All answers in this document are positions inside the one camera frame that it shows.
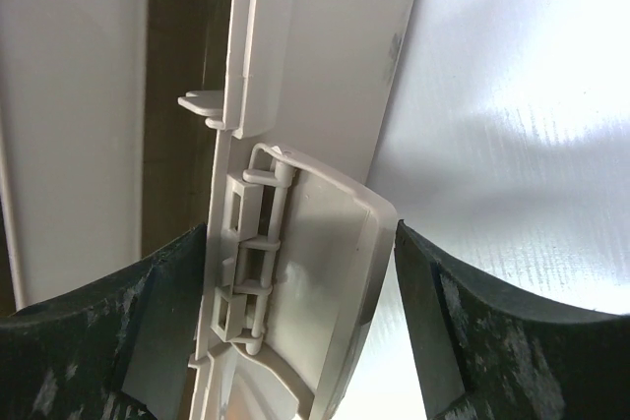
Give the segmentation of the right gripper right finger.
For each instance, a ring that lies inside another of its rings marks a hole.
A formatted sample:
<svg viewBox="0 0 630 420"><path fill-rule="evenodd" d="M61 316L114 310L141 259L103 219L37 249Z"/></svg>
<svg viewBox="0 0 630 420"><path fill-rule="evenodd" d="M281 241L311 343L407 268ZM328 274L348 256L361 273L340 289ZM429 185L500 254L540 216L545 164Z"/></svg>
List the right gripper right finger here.
<svg viewBox="0 0 630 420"><path fill-rule="evenodd" d="M430 419L625 419L629 319L533 294L412 228L395 264Z"/></svg>

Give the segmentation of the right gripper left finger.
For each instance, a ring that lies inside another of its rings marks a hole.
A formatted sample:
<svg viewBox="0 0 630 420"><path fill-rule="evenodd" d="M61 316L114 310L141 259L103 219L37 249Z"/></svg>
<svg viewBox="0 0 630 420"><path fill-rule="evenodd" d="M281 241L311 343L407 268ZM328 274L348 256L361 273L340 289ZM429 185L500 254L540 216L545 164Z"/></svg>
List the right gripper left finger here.
<svg viewBox="0 0 630 420"><path fill-rule="evenodd" d="M2 418L176 418L205 254L200 224L125 269L2 319Z"/></svg>

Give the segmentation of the beige tool box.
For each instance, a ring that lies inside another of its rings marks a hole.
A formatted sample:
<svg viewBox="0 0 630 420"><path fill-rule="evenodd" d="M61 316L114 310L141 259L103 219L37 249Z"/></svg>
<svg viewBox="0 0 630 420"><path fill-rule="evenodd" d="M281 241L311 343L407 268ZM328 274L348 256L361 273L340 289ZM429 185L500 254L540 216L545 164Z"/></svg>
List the beige tool box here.
<svg viewBox="0 0 630 420"><path fill-rule="evenodd" d="M180 407L333 417L397 226L365 180L412 3L1 0L16 313L204 224Z"/></svg>

